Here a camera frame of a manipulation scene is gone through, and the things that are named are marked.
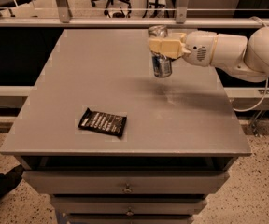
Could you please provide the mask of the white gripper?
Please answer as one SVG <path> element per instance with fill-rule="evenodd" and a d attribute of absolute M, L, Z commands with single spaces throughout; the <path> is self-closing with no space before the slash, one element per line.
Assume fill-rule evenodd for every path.
<path fill-rule="evenodd" d="M 207 67 L 210 65 L 217 36 L 214 32 L 206 31 L 194 31 L 188 35 L 186 33 L 170 33 L 170 38 L 150 38 L 149 49 L 151 52 L 171 59 L 182 57 L 191 65 Z"/>

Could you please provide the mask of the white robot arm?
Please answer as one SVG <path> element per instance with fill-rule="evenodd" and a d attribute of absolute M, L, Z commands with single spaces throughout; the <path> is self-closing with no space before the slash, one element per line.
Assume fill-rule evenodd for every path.
<path fill-rule="evenodd" d="M 216 67 L 248 82 L 269 78 L 269 26 L 251 37 L 200 30 L 167 37 L 153 35 L 149 38 L 149 49 L 166 58 L 182 58 L 191 65 Z"/>

